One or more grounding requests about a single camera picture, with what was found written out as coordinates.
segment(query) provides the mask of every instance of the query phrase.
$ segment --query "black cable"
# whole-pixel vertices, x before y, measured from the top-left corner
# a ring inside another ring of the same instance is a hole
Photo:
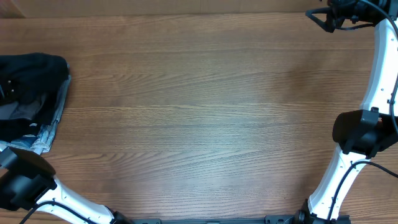
[[[377,6],[371,2],[368,2],[366,0],[359,0],[359,2],[363,2],[363,3],[367,4],[368,6],[372,7],[373,9],[379,11],[386,19],[388,19],[388,21],[392,25],[392,28],[394,28],[394,31],[396,33],[396,38],[398,38],[398,27],[397,27],[396,23],[391,19],[391,17],[386,12],[384,12],[383,9],[381,9],[379,6]],[[398,126],[397,126],[397,121],[396,121],[396,117],[394,114],[394,103],[395,103],[395,98],[397,95],[397,90],[398,90],[398,77],[396,79],[396,84],[394,85],[394,89],[391,94],[391,99],[388,102],[390,104],[390,115],[391,115],[392,124],[394,126],[396,133],[398,134]]]
[[[361,24],[358,26],[353,26],[353,27],[336,27],[336,29],[339,30],[355,30],[355,29],[360,29],[360,28],[364,28],[364,27],[373,27],[374,24]]]
[[[40,203],[40,204],[36,205],[35,207],[32,208],[32,210],[25,216],[25,218],[24,218],[19,224],[24,224],[24,223],[26,222],[26,220],[28,220],[28,218],[29,218],[37,209],[39,209],[39,208],[40,208],[41,206],[43,206],[43,205],[52,205],[52,206],[55,206],[55,205],[56,205],[56,206],[58,206],[58,207],[61,207],[61,208],[65,209],[66,211],[72,213],[74,216],[80,218],[81,220],[83,220],[84,222],[86,222],[86,223],[88,223],[88,224],[96,224],[95,222],[93,222],[93,221],[91,221],[91,220],[89,220],[89,219],[87,219],[87,218],[81,216],[79,213],[73,211],[72,209],[70,209],[70,208],[68,208],[68,207],[66,207],[66,206],[64,206],[64,205],[62,205],[61,203],[54,202],[54,201],[43,202],[43,203]]]
[[[374,167],[379,168],[380,170],[383,170],[384,172],[387,172],[388,174],[390,174],[393,177],[397,177],[398,178],[398,174],[394,173],[393,171],[390,171],[386,168],[384,168],[383,166],[380,166],[379,164],[375,164],[374,162],[369,162],[369,161],[359,161],[359,162],[355,162],[354,164],[352,164],[349,169],[347,170],[347,172],[344,174],[343,178],[341,178],[340,183],[338,184],[338,187],[336,189],[335,192],[335,196],[333,196],[332,200],[331,200],[331,206],[330,206],[330,210],[329,210],[329,214],[328,214],[328,220],[330,220],[331,218],[331,214],[333,213],[333,208],[336,204],[336,200],[337,200],[337,196],[338,196],[338,192],[340,191],[341,186],[343,185],[344,181],[346,180],[348,174],[351,172],[351,170],[353,170],[357,165],[360,164],[368,164]]]

